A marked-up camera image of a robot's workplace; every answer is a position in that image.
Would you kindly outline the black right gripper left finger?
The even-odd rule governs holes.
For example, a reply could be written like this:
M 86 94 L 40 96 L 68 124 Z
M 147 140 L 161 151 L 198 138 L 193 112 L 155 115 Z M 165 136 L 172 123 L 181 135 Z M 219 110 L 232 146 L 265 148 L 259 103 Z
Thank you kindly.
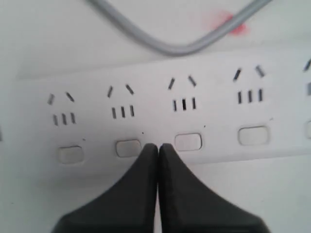
M 54 233 L 152 233 L 158 148 L 146 144 L 128 171 L 107 191 L 62 216 Z

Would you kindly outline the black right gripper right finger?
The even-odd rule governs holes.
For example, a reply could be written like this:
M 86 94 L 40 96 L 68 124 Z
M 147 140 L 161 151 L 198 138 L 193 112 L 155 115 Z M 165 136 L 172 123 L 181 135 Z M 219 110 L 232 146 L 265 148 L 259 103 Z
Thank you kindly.
M 171 144 L 159 149 L 158 193 L 164 233 L 267 233 L 264 221 L 203 184 Z

